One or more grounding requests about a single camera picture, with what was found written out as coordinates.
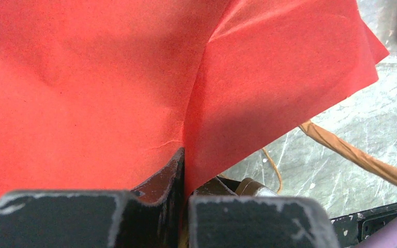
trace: purple tube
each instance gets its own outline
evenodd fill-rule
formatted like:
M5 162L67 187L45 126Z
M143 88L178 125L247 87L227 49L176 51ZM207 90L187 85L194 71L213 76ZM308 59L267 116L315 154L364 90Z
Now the purple tube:
M354 246L354 248L395 247L397 247L397 217L366 240Z

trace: transparent tray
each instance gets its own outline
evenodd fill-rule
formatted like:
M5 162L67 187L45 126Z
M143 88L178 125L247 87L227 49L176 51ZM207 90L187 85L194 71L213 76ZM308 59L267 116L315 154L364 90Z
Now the transparent tray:
M389 50L384 63L397 63L397 0L357 0L360 14Z

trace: brown rope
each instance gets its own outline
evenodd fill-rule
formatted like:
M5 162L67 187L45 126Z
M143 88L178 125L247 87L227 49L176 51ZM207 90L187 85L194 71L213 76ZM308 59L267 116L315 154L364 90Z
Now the brown rope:
M271 167L273 168L274 172L276 173L276 175L278 176L278 180L279 180L279 188L278 191L276 193L280 193L282 190L282 177L281 177L281 173L279 173L278 171L278 167L276 166L276 164L274 163L273 159L271 159L270 155L268 154L267 150L265 147L262 148L262 151L264 153L264 155L267 157L268 162L270 163Z
M368 172L378 175L384 180L397 186L397 168L386 164L360 149L352 146L335 134L317 126L310 120L301 124L299 128L310 138L323 146L337 152L344 158L354 162Z

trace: red paper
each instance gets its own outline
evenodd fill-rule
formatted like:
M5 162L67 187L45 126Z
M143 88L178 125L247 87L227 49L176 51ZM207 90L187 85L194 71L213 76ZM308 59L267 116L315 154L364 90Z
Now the red paper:
M188 194L386 55L355 0L0 1L0 196L132 188L180 146Z

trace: gray marble table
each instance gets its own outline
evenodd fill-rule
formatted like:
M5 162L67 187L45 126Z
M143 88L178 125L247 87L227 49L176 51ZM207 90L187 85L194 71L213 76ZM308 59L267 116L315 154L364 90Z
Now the gray marble table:
M397 0L359 0L359 8L363 20L391 56L378 65L377 83L319 114L313 121L397 166ZM282 194L316 199L332 218L397 202L397 187L325 149L298 129L266 148L282 174ZM225 173L235 179L252 177L272 189L278 187L274 171L261 151Z

